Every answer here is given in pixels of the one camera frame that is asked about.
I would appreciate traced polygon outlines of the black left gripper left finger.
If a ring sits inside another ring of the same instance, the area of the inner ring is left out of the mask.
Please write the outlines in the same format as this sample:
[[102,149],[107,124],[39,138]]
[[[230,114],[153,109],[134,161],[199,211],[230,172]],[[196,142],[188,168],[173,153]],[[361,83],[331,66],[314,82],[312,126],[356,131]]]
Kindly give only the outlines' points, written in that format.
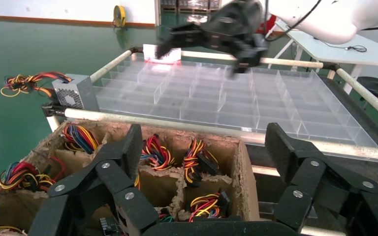
[[142,143],[141,126],[133,124],[122,140],[103,145],[89,165],[51,186],[29,234],[79,236],[103,206],[130,236],[157,224],[157,211],[134,185]]

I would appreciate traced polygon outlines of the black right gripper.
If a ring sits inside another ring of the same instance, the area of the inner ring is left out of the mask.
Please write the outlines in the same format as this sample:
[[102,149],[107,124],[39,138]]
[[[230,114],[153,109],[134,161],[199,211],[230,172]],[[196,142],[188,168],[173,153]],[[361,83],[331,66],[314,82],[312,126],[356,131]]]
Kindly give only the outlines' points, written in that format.
[[234,79],[259,66],[267,53],[264,36],[256,32],[262,22],[263,7],[259,1],[233,0],[212,14],[208,23],[171,28],[157,45],[156,58],[175,48],[200,46],[217,50],[235,57],[230,73],[230,78]]

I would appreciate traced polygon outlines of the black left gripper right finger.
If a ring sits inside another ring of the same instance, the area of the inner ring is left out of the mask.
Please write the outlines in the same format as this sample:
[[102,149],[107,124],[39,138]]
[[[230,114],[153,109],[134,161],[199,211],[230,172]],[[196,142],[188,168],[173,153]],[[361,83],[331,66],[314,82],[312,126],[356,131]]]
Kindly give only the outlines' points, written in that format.
[[378,236],[378,183],[324,155],[313,143],[267,125],[265,147],[287,184],[274,210],[275,221],[299,233],[313,205],[346,219],[349,236]]

